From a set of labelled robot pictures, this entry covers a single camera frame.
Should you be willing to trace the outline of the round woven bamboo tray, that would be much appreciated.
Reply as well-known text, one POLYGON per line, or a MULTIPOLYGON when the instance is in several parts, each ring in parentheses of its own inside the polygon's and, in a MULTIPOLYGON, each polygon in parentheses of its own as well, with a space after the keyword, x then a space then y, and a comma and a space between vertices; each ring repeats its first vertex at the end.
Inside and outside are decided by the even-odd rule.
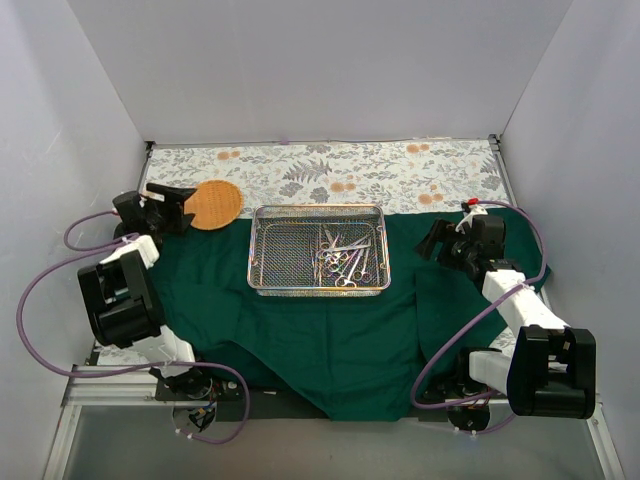
POLYGON ((211 231, 223 228, 239 217, 244 204, 240 189, 225 180, 208 180, 196 187, 185 202, 184 212, 193 214, 191 226, 211 231))

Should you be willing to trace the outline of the green surgical cloth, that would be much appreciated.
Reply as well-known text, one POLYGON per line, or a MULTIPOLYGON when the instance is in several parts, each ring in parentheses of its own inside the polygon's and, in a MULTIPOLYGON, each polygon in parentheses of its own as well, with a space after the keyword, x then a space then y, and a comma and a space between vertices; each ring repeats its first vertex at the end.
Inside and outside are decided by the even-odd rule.
POLYGON ((506 327, 465 274, 415 253, 434 219, 386 217, 391 284, 373 297, 257 294, 247 281, 251 224, 241 220, 167 237, 150 277, 168 326, 202 359, 331 416, 378 410, 396 421, 413 385, 453 368, 447 341, 486 347, 506 327))

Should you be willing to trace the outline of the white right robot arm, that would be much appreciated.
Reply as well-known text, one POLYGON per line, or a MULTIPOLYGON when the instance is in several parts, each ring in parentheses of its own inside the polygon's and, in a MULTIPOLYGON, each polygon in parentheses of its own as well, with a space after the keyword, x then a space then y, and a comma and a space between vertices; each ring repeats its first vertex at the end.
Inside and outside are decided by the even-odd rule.
POLYGON ((422 258, 465 273, 516 338, 511 354, 462 351, 453 387, 469 398, 486 388, 501 393, 519 416, 588 419, 596 403, 595 337, 557 317, 505 247, 504 220, 479 208, 459 223, 436 220, 416 248, 422 258))

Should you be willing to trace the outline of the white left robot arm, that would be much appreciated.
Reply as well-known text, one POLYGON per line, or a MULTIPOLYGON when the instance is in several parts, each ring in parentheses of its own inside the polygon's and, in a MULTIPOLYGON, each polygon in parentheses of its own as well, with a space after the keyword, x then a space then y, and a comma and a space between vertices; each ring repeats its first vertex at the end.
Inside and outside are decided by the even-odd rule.
POLYGON ((184 234, 195 218, 184 212, 193 188, 146 185, 145 194, 129 191, 113 199, 120 223, 113 252, 77 272, 89 324, 99 344, 131 349, 153 366, 150 374, 172 393, 205 398, 211 373, 193 365, 192 346, 168 327, 150 269, 159 260, 164 233, 184 234))

